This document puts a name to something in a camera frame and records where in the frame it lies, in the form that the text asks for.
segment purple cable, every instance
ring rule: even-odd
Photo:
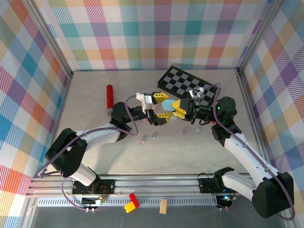
[[[219,90],[220,90],[220,86],[221,84],[220,83],[216,83],[216,84],[213,84],[211,85],[210,87],[206,88],[207,89],[210,89],[214,86],[218,85],[218,88],[217,88],[217,91],[215,93],[215,96],[214,96],[214,102],[213,102],[213,115],[214,115],[214,118],[216,120],[216,122],[222,127],[224,128],[229,134],[231,134],[233,137],[235,137],[242,145],[243,147],[246,147],[248,149],[248,151],[252,154],[252,156],[254,156],[254,158],[256,160],[258,160],[258,162],[263,166],[263,168],[276,180],[276,182],[280,185],[280,187],[282,188],[284,194],[286,195],[286,198],[290,204],[290,207],[291,207],[291,217],[289,218],[285,218],[279,214],[277,214],[279,217],[281,217],[282,219],[286,220],[286,221],[291,221],[295,218],[295,207],[294,207],[294,204],[286,190],[286,188],[284,187],[284,185],[281,183],[281,181],[276,177],[276,175],[270,170],[268,169],[268,167],[266,166],[266,164],[264,164],[264,162],[256,155],[256,153],[254,153],[254,151],[248,147],[248,145],[243,142],[240,138],[238,138],[232,131],[230,131],[228,128],[226,128],[218,119],[218,116],[217,116],[217,113],[216,113],[216,102],[218,100],[218,95],[219,95]]]
[[[58,154],[56,154],[50,161],[48,161],[42,168],[41,168],[41,170],[38,172],[38,176],[40,176],[40,177],[45,177],[45,176],[48,176],[48,175],[51,175],[51,174],[55,174],[55,173],[58,173],[57,171],[53,171],[53,172],[48,172],[48,173],[42,173],[51,163],[53,163],[64,151],[66,151],[66,149],[69,147],[69,146],[71,146],[76,140],[78,140],[78,139],[80,139],[81,137],[83,137],[83,136],[85,136],[85,135],[87,135],[87,134],[90,134],[90,133],[92,133],[92,132],[97,132],[97,131],[106,131],[106,130],[116,130],[116,131],[120,131],[120,132],[123,132],[123,133],[126,133],[126,134],[129,134],[129,135],[132,135],[132,136],[137,136],[138,135],[138,128],[137,128],[137,125],[136,125],[136,123],[135,123],[135,121],[134,121],[134,119],[133,119],[133,117],[132,117],[132,115],[131,115],[131,113],[130,113],[130,111],[129,111],[129,108],[128,108],[128,101],[130,100],[130,99],[132,99],[132,98],[134,98],[134,97],[136,97],[136,95],[133,95],[133,96],[130,96],[128,99],[126,99],[126,101],[125,101],[125,104],[124,104],[124,106],[125,106],[125,109],[126,109],[126,111],[127,111],[127,113],[128,113],[128,115],[129,115],[129,117],[130,117],[130,119],[131,119],[131,122],[134,124],[134,126],[135,126],[135,130],[136,130],[136,133],[130,133],[130,132],[127,132],[127,131],[125,131],[125,130],[123,130],[123,129],[120,129],[120,128],[116,128],[116,127],[107,127],[107,128],[105,128],[105,127],[99,127],[99,128],[95,128],[95,129],[91,129],[91,130],[89,130],[89,131],[87,131],[87,132],[85,132],[85,133],[82,133],[81,135],[79,135],[79,136],[77,136],[76,138],[74,138],[73,140],[71,140]],[[62,191],[62,194],[63,194],[63,196],[66,198],[66,200],[70,203],[70,204],[72,204],[74,207],[76,207],[76,208],[78,208],[78,209],[81,209],[81,210],[86,210],[86,209],[84,209],[83,207],[80,207],[80,206],[78,206],[78,205],[76,205],[76,204],[74,204],[68,197],[67,197],[67,195],[65,194],[65,192],[64,192],[64,190],[63,190],[63,186],[64,186],[64,183],[65,183],[65,181],[68,179],[69,177],[67,177],[67,178],[65,178],[63,181],[62,181],[62,183],[61,183],[61,191]]]

